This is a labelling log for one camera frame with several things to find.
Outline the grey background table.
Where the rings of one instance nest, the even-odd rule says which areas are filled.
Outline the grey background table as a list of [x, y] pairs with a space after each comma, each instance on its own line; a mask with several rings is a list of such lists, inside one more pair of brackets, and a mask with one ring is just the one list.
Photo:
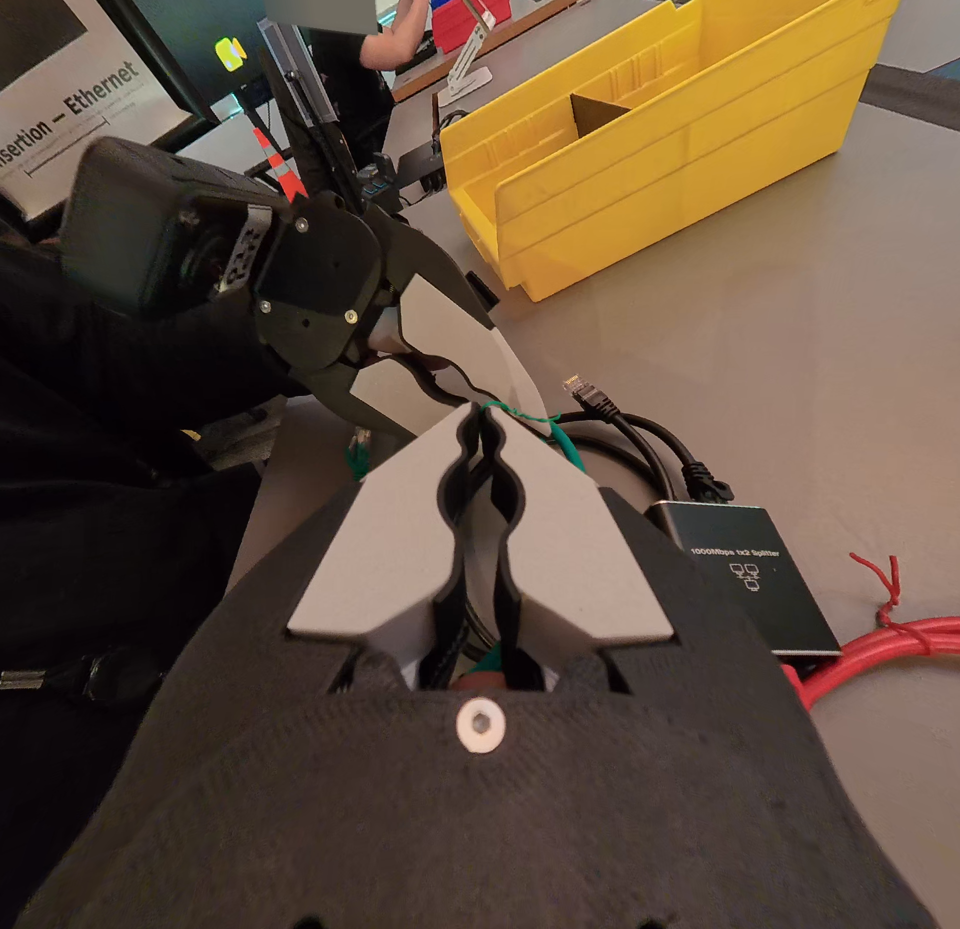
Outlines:
[[[476, 60], [529, 32], [534, 27], [573, 7], [580, 1], [510, 0], [510, 19], [493, 28]], [[393, 100], [399, 104], [431, 87], [446, 85], [448, 73], [462, 47], [453, 54], [445, 55], [435, 46], [436, 50], [433, 55], [397, 74], [391, 88]]]

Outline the orange striped pole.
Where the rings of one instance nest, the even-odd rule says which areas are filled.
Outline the orange striped pole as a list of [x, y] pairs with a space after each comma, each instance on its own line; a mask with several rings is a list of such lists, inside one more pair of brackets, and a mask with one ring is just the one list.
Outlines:
[[245, 176], [258, 179], [267, 185], [282, 192], [289, 203], [299, 199], [307, 199], [307, 191], [303, 181], [294, 171], [294, 168], [277, 149], [272, 137], [260, 127], [253, 126], [253, 135], [265, 156], [264, 160], [245, 171]]

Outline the black bin divider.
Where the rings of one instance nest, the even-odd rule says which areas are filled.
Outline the black bin divider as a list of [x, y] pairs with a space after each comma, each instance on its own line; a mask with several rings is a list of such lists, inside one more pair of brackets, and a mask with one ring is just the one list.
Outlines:
[[569, 101], [578, 140], [632, 112], [631, 107], [585, 95], [571, 94]]

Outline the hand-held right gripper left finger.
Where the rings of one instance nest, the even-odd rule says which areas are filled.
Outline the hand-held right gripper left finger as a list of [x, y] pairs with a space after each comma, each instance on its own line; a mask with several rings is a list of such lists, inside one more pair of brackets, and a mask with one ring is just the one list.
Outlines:
[[437, 605], [463, 568], [458, 522], [479, 407], [453, 410], [374, 469], [287, 624], [320, 640], [438, 640]]

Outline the red twist tie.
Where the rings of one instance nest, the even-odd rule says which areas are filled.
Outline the red twist tie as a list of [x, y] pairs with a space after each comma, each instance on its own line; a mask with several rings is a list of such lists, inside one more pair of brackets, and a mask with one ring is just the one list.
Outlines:
[[893, 613], [899, 607], [902, 599], [902, 577], [898, 558], [891, 554], [889, 556], [889, 571], [884, 571], [876, 563], [851, 551], [849, 557], [859, 565], [867, 568], [873, 575], [879, 579], [882, 586], [886, 589], [887, 600], [877, 609], [875, 613], [875, 631], [868, 638], [872, 639], [874, 644], [879, 644], [883, 638], [887, 643], [892, 643], [898, 650], [906, 650], [910, 645], [918, 649], [918, 653], [925, 657], [934, 655], [934, 645], [932, 637], [919, 627], [915, 622], [899, 622], [893, 618]]

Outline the yellow plastic bin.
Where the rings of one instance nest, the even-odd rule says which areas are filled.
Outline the yellow plastic bin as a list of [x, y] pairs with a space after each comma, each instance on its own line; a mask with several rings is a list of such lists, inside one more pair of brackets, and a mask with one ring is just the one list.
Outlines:
[[441, 131], [467, 235], [540, 302], [833, 155], [899, 3], [659, 3]]

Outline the red storage bin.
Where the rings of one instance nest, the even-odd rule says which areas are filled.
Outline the red storage bin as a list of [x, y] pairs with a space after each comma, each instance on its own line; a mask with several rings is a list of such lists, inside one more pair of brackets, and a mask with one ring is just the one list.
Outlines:
[[[512, 17], [510, 0], [470, 0], [483, 14], [488, 11], [497, 26]], [[476, 21], [462, 0], [431, 0], [431, 32], [435, 46], [444, 55], [455, 54], [474, 31]]]

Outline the small document stand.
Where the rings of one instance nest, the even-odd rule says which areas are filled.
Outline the small document stand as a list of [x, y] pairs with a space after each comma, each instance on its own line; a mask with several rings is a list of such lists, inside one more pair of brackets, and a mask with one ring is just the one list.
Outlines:
[[475, 25], [447, 74], [446, 87], [438, 92], [440, 109], [450, 107], [466, 95], [486, 85], [493, 78], [486, 68], [476, 73], [471, 73], [471, 70], [485, 41], [497, 24], [496, 17], [484, 0], [459, 1], [466, 8]]

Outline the black ethernet splitter box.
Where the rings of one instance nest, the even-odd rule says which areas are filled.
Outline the black ethernet splitter box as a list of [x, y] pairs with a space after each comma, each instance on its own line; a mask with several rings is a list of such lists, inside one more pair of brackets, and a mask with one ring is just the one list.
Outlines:
[[646, 517], [726, 590], [780, 659], [836, 659], [841, 647], [769, 513], [659, 501]]

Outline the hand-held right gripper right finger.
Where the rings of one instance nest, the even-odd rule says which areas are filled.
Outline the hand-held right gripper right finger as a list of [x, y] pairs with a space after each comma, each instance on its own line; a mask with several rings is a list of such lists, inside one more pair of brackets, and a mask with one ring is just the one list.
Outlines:
[[481, 417], [503, 645], [643, 645], [675, 634], [599, 486], [498, 406]]

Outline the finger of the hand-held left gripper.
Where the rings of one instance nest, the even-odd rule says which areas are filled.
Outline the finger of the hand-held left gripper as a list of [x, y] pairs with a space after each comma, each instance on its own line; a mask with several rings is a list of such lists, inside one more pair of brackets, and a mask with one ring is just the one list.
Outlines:
[[463, 277], [444, 290], [415, 273], [373, 324], [373, 356], [411, 360], [450, 395], [548, 417], [528, 370]]
[[370, 362], [351, 382], [351, 422], [399, 438], [422, 436], [469, 402], [441, 389], [429, 371], [406, 358]]

